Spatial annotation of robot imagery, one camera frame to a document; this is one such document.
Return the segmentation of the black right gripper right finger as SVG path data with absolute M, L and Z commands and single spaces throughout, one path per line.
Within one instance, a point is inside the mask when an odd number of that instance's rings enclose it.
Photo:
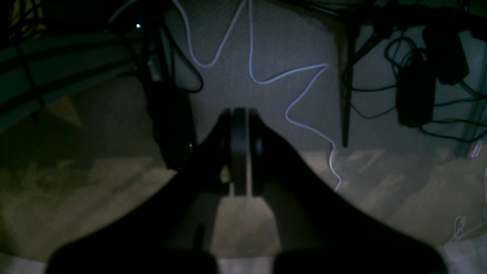
M 313 247 L 291 248 L 275 274 L 447 274 L 440 253 L 360 211 L 335 193 L 257 110 L 249 111 L 252 194 L 262 196 L 279 228 L 308 225 Z

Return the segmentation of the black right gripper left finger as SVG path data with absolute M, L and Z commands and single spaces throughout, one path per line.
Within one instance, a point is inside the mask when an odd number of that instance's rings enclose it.
M 127 215 L 59 248 L 47 274 L 217 274 L 216 259 L 202 250 L 204 225 L 190 232 L 190 247 L 169 248 L 200 194 L 229 193 L 221 170 L 229 161 L 231 112 L 225 109 L 186 166 Z

